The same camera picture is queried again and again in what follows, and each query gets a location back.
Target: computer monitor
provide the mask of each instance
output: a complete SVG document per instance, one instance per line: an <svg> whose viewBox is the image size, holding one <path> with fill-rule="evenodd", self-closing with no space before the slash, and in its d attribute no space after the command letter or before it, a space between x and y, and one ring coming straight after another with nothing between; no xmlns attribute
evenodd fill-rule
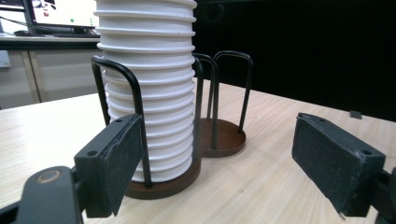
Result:
<svg viewBox="0 0 396 224"><path fill-rule="evenodd" d="M32 26L42 33L49 29L53 33L68 33L60 28L73 28L69 31L83 34L99 25L99 18L93 15L94 0L26 0L26 5Z"/></svg>
<svg viewBox="0 0 396 224"><path fill-rule="evenodd" d="M22 0L0 0L0 10L24 11Z"/></svg>

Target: desk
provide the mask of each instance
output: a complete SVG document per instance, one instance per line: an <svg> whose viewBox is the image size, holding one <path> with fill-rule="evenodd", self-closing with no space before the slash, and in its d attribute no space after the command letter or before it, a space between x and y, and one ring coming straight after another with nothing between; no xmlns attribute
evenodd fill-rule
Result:
<svg viewBox="0 0 396 224"><path fill-rule="evenodd" d="M97 49L99 38L64 38L55 36L0 36L0 49Z"/></svg>
<svg viewBox="0 0 396 224"><path fill-rule="evenodd" d="M91 57L99 38L0 36L11 66L0 69L0 106L11 108L96 93Z"/></svg>
<svg viewBox="0 0 396 224"><path fill-rule="evenodd" d="M243 94L221 84L219 118L238 123ZM228 158L203 158L196 181L177 195L153 201L125 197L117 217L85 222L373 224L374 209L367 218L344 221L291 158L299 112L328 119L384 152L388 172L396 166L396 123L352 119L345 111L252 91L245 150ZM101 113L96 94L0 111L0 206L16 202L33 173L73 166L74 155L105 127Z"/></svg>

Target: stacked white cups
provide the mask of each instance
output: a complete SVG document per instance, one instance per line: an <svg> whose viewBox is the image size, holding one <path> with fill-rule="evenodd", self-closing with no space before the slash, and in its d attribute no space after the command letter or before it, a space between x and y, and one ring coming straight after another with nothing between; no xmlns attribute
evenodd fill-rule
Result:
<svg viewBox="0 0 396 224"><path fill-rule="evenodd" d="M174 179L191 165L195 7L192 0L96 0L98 48L140 84L153 182ZM111 120L134 113L126 79L106 70L104 80ZM133 181L144 181L141 164Z"/></svg>

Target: monitor screen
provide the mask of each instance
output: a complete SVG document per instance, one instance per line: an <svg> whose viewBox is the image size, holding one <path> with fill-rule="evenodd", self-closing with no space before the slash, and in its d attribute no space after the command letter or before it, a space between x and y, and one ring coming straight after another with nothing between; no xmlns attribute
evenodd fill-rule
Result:
<svg viewBox="0 0 396 224"><path fill-rule="evenodd" d="M0 0L0 10L24 11L22 0Z"/></svg>
<svg viewBox="0 0 396 224"><path fill-rule="evenodd" d="M28 0L33 25L94 28L94 0Z"/></svg>

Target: black metal holder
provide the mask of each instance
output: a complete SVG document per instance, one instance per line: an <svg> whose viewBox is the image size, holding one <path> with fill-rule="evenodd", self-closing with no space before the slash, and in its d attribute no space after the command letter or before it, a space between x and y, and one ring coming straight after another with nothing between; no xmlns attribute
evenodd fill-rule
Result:
<svg viewBox="0 0 396 224"><path fill-rule="evenodd" d="M107 125L75 156L76 166L50 167L32 175L21 200L0 209L0 223L83 223L116 215L144 156L142 120L125 116Z"/></svg>
<svg viewBox="0 0 396 224"><path fill-rule="evenodd" d="M134 76L134 73L132 73L131 70L129 70L127 67L123 66L120 63L114 63L111 62L110 60L106 60L98 56L92 57L91 65L92 65L92 71L95 78L96 88L98 90L99 100L101 103L102 112L105 118L106 125L109 124L110 116L108 115L107 112L108 106L106 103L106 92L102 80L101 66L104 68L110 68L116 70L126 78L129 85L131 86L132 96L134 97L134 112L140 115L142 117L142 122L145 123L145 116L144 116L145 113L143 110L142 93L140 91L139 82L137 81L137 78ZM149 169L149 150L148 150L148 141L146 136L145 125L142 125L141 132L142 132L142 145L143 145L143 150L145 152L145 156L142 160L143 173L145 177L145 186L149 188L152 186L152 182L151 182L151 172Z"/></svg>
<svg viewBox="0 0 396 224"><path fill-rule="evenodd" d="M326 119L300 113L292 157L346 217L366 217L370 205L376 223L396 223L396 170L383 170L385 155Z"/></svg>
<svg viewBox="0 0 396 224"><path fill-rule="evenodd" d="M104 114L106 124L109 123L109 115L107 112L108 106L106 103L106 92L102 80L101 67L111 68L122 74L128 80L128 83L132 90L132 95L134 97L135 112L141 115L142 120L144 120L144 111L143 111L140 86L137 78L134 76L134 73L120 63L112 62L110 60L103 59L98 56L93 56L92 71L93 71L93 75L95 76L96 87L98 90L98 95L100 98L102 111ZM196 131L197 124L196 122L194 124L195 124L194 135L196 135L198 134L198 132ZM145 157L143 159L143 172L145 175L145 183L142 184L140 182L132 181L126 192L127 196L137 199L159 199L159 198L168 197L181 192L183 189L191 185L198 177L198 174L200 173L201 170L201 160L200 157L198 156L199 153L197 152L197 148L195 147L197 143L194 142L194 149L192 152L192 163L190 168L183 175L169 181L152 183L150 177L150 169L149 169L149 151L148 151L145 125L142 126L142 140L143 139L144 142L142 142L142 144L145 150Z"/></svg>
<svg viewBox="0 0 396 224"><path fill-rule="evenodd" d="M200 151L202 157L219 158L231 156L241 151L246 143L246 134L243 131L245 116L248 109L248 97L253 78L253 61L246 53L224 50L215 55L212 59L208 55L194 53L194 56L201 61L209 63L211 66L210 91L208 97L208 108L205 119L201 119ZM219 113L219 66L217 61L220 57L232 56L247 60L248 74L245 98L242 108L239 126L218 118ZM213 105L213 119L210 118Z"/></svg>
<svg viewBox="0 0 396 224"><path fill-rule="evenodd" d="M194 139L193 139L193 160L200 160L201 154L199 151L200 146L200 136L201 136L201 109L202 109L202 95L204 91L204 68L200 59L193 54L195 63L195 72L197 76L197 89L196 89L196 97L195 97L195 113L194 113Z"/></svg>

